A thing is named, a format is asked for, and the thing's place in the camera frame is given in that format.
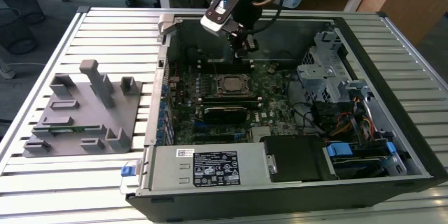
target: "trash bin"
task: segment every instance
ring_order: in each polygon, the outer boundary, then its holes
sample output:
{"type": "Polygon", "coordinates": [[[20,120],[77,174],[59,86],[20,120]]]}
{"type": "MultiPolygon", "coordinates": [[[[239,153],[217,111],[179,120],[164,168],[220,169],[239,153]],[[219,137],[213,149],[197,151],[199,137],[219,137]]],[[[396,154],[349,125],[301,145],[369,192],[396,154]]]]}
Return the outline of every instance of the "trash bin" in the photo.
{"type": "Polygon", "coordinates": [[[13,8],[0,9],[0,45],[13,55],[29,52],[37,46],[28,25],[20,18],[20,11],[13,8]]]}
{"type": "Polygon", "coordinates": [[[35,24],[45,19],[37,0],[4,0],[9,8],[20,10],[27,24],[35,24]]]}

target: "red wire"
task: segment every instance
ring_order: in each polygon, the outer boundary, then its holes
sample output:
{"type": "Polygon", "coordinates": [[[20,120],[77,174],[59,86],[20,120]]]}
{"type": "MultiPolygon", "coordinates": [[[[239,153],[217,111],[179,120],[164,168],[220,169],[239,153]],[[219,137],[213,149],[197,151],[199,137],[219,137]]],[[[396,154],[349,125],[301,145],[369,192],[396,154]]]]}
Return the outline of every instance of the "red wire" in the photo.
{"type": "Polygon", "coordinates": [[[372,134],[372,140],[375,140],[375,137],[373,137],[373,132],[375,132],[375,126],[373,126],[373,122],[372,120],[368,118],[368,120],[371,121],[371,134],[372,134]]]}
{"type": "Polygon", "coordinates": [[[340,114],[340,116],[337,117],[337,126],[336,127],[339,127],[339,125],[341,124],[343,115],[348,115],[348,114],[351,114],[351,112],[344,112],[344,113],[340,114]]]}

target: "power supply label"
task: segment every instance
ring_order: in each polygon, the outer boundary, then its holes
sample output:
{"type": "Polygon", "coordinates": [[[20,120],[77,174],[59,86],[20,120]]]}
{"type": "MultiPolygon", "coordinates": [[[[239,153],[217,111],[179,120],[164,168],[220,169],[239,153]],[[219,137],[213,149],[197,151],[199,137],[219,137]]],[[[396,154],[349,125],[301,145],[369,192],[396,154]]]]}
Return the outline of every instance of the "power supply label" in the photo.
{"type": "Polygon", "coordinates": [[[233,186],[240,184],[236,152],[203,152],[193,154],[193,185],[233,186]]]}

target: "sticker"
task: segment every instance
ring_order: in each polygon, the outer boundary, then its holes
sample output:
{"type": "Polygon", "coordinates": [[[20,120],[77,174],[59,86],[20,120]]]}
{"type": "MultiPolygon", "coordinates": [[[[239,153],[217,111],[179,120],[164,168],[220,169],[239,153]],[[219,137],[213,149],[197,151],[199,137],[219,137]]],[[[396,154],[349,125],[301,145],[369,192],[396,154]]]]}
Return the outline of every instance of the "sticker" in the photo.
{"type": "Polygon", "coordinates": [[[176,157],[192,157],[195,153],[195,149],[177,149],[176,157]]]}
{"type": "Polygon", "coordinates": [[[236,152],[193,154],[195,187],[240,185],[240,168],[236,152]]]}
{"type": "Polygon", "coordinates": [[[51,130],[51,133],[72,133],[72,130],[51,130]]]}

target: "aluminum table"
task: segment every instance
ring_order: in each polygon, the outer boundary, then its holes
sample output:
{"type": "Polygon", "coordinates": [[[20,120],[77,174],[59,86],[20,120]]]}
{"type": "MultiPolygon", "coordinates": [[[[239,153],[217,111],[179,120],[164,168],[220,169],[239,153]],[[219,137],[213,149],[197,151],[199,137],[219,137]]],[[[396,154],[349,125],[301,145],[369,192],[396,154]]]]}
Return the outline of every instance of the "aluminum table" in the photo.
{"type": "MultiPolygon", "coordinates": [[[[120,168],[143,157],[161,14],[201,14],[197,9],[91,8],[76,13],[29,96],[0,143],[0,223],[151,223],[124,200],[120,168]],[[96,59],[111,81],[133,76],[144,83],[132,151],[127,154],[21,156],[52,90],[56,73],[88,81],[79,72],[96,59]]],[[[437,157],[448,165],[448,86],[387,17],[377,14],[284,11],[283,16],[341,16],[401,101],[437,157]]],[[[359,67],[348,59],[357,76],[359,67]]],[[[192,223],[445,223],[448,189],[443,184],[400,195],[372,208],[303,212],[192,223]]]]}

